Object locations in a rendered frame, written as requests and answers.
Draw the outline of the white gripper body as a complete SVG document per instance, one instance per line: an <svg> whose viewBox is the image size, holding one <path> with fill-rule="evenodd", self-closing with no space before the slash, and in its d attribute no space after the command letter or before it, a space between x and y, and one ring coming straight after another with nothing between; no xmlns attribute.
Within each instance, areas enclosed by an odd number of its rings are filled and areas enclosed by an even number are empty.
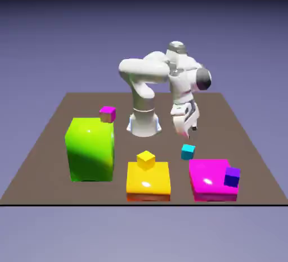
<svg viewBox="0 0 288 262"><path fill-rule="evenodd" d="M200 113L196 102L186 102L174 104L171 116L176 132L182 134L184 131L189 131L194 124L197 125Z"/></svg>

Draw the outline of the small cyan cube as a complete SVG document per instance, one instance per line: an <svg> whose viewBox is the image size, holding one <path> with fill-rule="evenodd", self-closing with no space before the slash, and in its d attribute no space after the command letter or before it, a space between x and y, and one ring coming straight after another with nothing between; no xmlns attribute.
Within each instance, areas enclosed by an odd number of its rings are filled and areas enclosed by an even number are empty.
<svg viewBox="0 0 288 262"><path fill-rule="evenodd" d="M191 160L194 157L195 146L190 144L184 144L181 149L181 159Z"/></svg>

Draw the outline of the small yellow cube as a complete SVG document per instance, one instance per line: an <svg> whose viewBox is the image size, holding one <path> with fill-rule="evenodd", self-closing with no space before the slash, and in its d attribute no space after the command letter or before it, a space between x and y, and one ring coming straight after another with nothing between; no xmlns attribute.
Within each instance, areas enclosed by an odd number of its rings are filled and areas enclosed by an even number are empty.
<svg viewBox="0 0 288 262"><path fill-rule="evenodd" d="M149 151L143 151L137 155L137 165L142 170L149 170L154 167L156 156Z"/></svg>

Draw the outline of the small purple cube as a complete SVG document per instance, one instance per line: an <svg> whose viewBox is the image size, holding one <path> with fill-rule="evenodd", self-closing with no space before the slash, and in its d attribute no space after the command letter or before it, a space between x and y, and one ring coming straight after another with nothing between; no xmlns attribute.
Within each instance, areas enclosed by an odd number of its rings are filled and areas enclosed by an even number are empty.
<svg viewBox="0 0 288 262"><path fill-rule="evenodd" d="M238 168L227 167L224 176L224 185L237 188L240 180L241 170Z"/></svg>

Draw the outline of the small magenta cube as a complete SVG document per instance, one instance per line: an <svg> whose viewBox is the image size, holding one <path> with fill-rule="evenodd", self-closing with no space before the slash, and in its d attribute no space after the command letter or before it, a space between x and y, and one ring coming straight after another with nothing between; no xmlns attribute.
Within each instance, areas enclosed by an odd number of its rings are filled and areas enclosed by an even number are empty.
<svg viewBox="0 0 288 262"><path fill-rule="evenodd" d="M116 118L116 108L112 106L104 106L99 111L100 120L103 123L113 123Z"/></svg>

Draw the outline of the large magenta box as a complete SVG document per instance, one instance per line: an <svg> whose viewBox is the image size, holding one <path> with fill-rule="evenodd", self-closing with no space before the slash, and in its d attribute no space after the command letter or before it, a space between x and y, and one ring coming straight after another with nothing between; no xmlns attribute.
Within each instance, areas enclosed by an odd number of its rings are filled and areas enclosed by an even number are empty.
<svg viewBox="0 0 288 262"><path fill-rule="evenodd" d="M193 197L196 202L234 202L237 188L224 185L227 159L192 159L189 161L189 175Z"/></svg>

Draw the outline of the large yellow box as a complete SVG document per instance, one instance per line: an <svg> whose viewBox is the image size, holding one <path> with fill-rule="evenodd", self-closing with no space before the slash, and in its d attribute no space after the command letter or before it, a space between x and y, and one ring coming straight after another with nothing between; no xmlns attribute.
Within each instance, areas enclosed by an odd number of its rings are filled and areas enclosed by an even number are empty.
<svg viewBox="0 0 288 262"><path fill-rule="evenodd" d="M170 201L171 185L168 162L156 162L149 169L143 169L136 162L128 163L127 201Z"/></svg>

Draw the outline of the large green box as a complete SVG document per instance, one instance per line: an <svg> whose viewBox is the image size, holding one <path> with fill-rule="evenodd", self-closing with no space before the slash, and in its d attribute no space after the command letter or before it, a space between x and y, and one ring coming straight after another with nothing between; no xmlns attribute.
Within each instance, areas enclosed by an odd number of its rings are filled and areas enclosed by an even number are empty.
<svg viewBox="0 0 288 262"><path fill-rule="evenodd" d="M65 134L65 144L73 182L113 180L113 123L104 123L100 118L73 118Z"/></svg>

